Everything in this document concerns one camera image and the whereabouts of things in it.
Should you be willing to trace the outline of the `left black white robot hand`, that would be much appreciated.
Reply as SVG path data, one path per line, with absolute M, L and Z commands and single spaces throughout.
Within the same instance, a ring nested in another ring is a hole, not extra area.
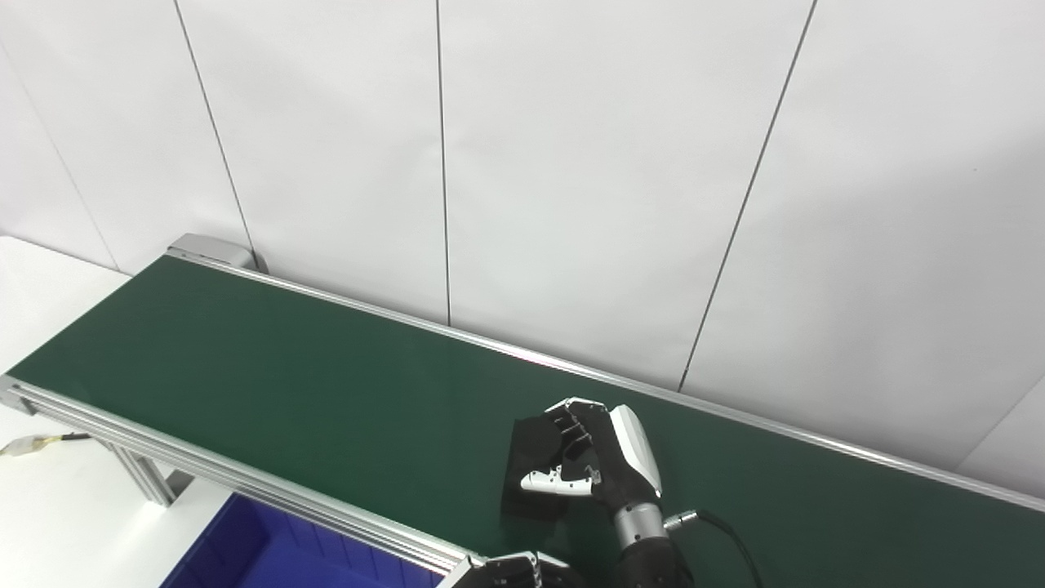
M 586 587 L 567 563 L 540 551 L 495 558 L 466 557 L 438 587 Z

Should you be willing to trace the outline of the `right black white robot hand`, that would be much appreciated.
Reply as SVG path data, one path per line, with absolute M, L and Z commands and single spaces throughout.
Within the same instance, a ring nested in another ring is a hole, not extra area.
M 518 490 L 593 498 L 616 514 L 628 505 L 655 505 L 663 495 L 656 458 L 630 406 L 571 397 L 534 418 L 544 457 L 532 457 L 513 475 Z

